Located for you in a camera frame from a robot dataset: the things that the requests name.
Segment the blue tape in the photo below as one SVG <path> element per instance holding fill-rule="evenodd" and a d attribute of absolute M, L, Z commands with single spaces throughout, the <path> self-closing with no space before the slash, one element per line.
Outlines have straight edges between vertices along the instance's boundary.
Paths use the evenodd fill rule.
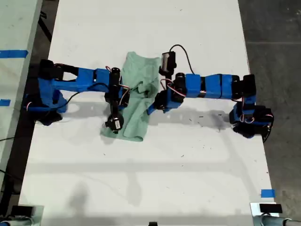
<path fill-rule="evenodd" d="M 232 75 L 222 74 L 222 97 L 223 99 L 232 99 Z"/>
<path fill-rule="evenodd" d="M 0 99 L 0 107 L 9 107 L 10 100 L 8 99 Z"/>
<path fill-rule="evenodd" d="M 262 198 L 274 198 L 275 197 L 275 190 L 274 189 L 262 189 L 261 190 L 261 197 Z"/>
<path fill-rule="evenodd" d="M 199 74 L 186 74 L 186 97 L 197 98 L 201 91 L 201 77 Z"/>
<path fill-rule="evenodd" d="M 27 50 L 0 50 L 0 58 L 26 58 Z"/>
<path fill-rule="evenodd" d="M 219 99 L 221 97 L 221 80 L 219 74 L 205 77 L 206 95 L 205 98 Z"/>

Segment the green cloth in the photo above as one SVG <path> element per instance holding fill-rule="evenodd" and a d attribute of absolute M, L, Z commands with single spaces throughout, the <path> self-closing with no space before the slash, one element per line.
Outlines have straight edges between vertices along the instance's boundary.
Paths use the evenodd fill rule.
<path fill-rule="evenodd" d="M 123 128 L 114 134 L 109 128 L 102 128 L 106 137 L 130 141 L 143 141 L 149 116 L 146 113 L 158 92 L 158 69 L 161 59 L 144 58 L 135 52 L 128 52 L 121 76 L 124 85 L 131 88 L 128 106 L 123 110 Z"/>

